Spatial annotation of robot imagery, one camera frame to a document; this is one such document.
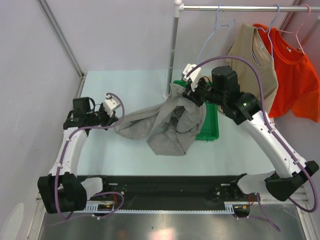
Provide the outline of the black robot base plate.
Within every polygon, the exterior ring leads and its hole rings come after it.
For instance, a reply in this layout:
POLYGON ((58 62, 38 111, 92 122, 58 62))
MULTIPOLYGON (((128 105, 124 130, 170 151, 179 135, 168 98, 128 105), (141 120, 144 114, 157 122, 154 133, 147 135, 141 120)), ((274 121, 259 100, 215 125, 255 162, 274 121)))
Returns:
POLYGON ((236 185, 237 175, 220 176, 125 176, 102 175, 102 193, 92 201, 116 200, 122 210, 213 211, 225 202, 252 205, 254 193, 236 185))

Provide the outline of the grey t shirt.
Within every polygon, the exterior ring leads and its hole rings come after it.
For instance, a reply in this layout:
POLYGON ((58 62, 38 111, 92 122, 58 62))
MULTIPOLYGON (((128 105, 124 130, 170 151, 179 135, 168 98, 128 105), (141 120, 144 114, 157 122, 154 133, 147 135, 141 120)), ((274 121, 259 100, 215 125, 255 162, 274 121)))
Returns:
POLYGON ((115 133, 130 140, 146 138, 157 156, 185 156, 201 132, 207 109, 184 97, 185 87, 170 86, 163 103, 127 114, 115 133))

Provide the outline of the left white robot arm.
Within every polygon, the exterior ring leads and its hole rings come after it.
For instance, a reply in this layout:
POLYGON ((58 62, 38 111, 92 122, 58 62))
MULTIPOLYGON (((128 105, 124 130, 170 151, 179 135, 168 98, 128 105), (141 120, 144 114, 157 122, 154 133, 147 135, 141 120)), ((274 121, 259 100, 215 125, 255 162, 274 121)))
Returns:
POLYGON ((37 181, 47 213, 71 214, 84 210, 93 196, 100 200, 110 196, 111 188, 103 183, 102 177, 81 180, 76 171, 90 131, 106 131, 118 126, 121 119, 116 116, 116 110, 123 107, 120 98, 109 92, 98 108, 91 97, 73 99, 72 110, 63 123, 63 141, 58 156, 48 175, 37 181))

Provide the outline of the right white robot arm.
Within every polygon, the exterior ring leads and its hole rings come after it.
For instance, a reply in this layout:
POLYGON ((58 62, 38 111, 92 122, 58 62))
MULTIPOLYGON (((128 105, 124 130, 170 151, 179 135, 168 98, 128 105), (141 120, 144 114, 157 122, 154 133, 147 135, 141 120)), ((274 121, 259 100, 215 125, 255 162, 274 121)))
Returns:
POLYGON ((240 90, 237 73, 230 66, 214 68, 211 76, 212 82, 208 83, 201 76, 201 68, 187 64, 182 71, 182 80, 186 82, 184 96, 198 107, 203 103, 220 106, 226 117, 255 140, 274 167, 268 173, 242 174, 230 188, 231 196, 242 201, 251 193, 269 193, 279 201, 288 200, 320 169, 319 165, 294 151, 271 124, 261 102, 240 90))

